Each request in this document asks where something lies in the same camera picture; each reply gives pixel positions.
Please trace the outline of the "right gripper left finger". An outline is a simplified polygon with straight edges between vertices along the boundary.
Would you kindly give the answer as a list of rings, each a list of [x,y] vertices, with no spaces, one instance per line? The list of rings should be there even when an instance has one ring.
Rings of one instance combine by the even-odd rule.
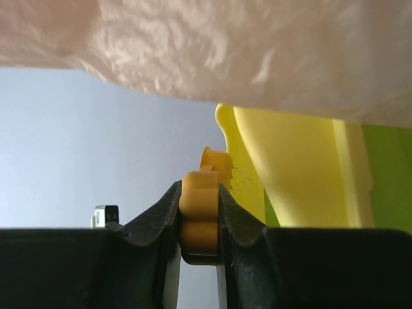
[[[181,190],[125,225],[3,229],[1,307],[176,308]]]

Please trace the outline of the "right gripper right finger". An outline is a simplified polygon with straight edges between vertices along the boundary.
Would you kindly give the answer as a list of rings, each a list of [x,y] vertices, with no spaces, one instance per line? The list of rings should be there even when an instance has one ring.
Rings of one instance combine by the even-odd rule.
[[[221,308],[410,308],[411,236],[267,227],[220,187]]]

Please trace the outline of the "orange litter scoop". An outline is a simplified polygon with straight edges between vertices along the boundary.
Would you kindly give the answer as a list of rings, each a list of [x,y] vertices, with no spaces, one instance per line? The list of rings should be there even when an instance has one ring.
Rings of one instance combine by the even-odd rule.
[[[218,264],[220,186],[230,187],[232,159],[226,152],[206,147],[197,171],[182,180],[179,199],[179,244],[190,265]]]

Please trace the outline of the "yellow green litter box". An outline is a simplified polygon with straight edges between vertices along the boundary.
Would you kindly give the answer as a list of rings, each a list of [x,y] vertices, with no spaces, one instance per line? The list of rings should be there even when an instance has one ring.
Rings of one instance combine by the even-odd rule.
[[[411,231],[411,130],[220,104],[236,201],[267,225]]]

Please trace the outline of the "bin with pink bag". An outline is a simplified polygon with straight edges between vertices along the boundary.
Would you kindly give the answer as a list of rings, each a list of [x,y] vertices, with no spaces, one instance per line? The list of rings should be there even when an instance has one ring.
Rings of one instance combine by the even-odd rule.
[[[411,126],[410,1],[2,1],[1,65]]]

